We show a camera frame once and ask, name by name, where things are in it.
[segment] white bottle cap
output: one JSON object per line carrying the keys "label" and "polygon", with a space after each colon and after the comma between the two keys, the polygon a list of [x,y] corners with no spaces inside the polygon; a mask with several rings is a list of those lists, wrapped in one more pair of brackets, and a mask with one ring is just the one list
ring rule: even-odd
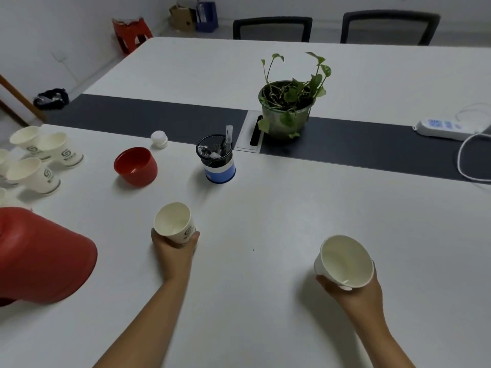
{"label": "white bottle cap", "polygon": [[150,136],[152,142],[157,148],[166,148],[168,144],[167,136],[161,130],[154,131]]}

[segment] white power strip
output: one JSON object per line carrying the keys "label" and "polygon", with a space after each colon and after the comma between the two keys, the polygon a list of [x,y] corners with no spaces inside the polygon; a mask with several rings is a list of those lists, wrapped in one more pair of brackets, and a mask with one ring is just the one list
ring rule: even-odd
{"label": "white power strip", "polygon": [[471,135],[479,133],[479,130],[472,126],[449,120],[422,120],[412,128],[420,135],[450,138],[457,141],[465,141]]}

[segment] red thermos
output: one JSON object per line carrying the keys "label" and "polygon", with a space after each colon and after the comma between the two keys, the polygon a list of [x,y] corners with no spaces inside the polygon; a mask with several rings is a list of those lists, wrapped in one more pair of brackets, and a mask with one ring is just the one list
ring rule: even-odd
{"label": "red thermos", "polygon": [[24,208],[0,208],[0,298],[61,301],[89,278],[97,248],[89,238]]}

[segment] chair backrest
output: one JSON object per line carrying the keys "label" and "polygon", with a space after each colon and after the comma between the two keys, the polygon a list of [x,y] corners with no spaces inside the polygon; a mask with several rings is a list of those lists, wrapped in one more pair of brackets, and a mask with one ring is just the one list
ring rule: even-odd
{"label": "chair backrest", "polygon": [[438,14],[419,11],[353,11],[343,17],[341,43],[429,45],[439,23]]}
{"label": "chair backrest", "polygon": [[312,18],[265,17],[234,21],[234,40],[309,42]]}

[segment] hand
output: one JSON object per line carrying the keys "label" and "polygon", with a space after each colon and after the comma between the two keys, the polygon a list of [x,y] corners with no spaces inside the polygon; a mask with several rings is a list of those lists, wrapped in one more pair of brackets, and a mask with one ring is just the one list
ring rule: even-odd
{"label": "hand", "polygon": [[169,244],[172,241],[157,234],[154,228],[152,229],[152,241],[165,281],[171,279],[187,280],[189,278],[198,239],[199,231],[196,231],[184,247],[177,249]]}
{"label": "hand", "polygon": [[316,276],[316,280],[340,304],[356,328],[377,328],[382,331],[387,329],[382,287],[377,279],[377,270],[370,283],[351,291],[341,289],[322,275]]}

